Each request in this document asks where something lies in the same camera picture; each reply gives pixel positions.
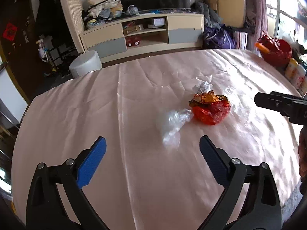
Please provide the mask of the person right hand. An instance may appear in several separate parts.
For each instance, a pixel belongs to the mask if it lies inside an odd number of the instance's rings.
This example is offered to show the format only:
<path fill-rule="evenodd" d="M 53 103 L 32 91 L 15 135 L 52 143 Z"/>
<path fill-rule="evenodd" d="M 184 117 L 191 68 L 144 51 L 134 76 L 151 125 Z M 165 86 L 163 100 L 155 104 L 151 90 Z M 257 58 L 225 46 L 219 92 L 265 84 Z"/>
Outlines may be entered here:
<path fill-rule="evenodd" d="M 298 155 L 299 155 L 299 175 L 301 177 L 306 177 L 307 171 L 307 149 L 306 149 L 306 136 L 307 127 L 304 126 L 300 131 L 299 145 L 298 145 Z"/>

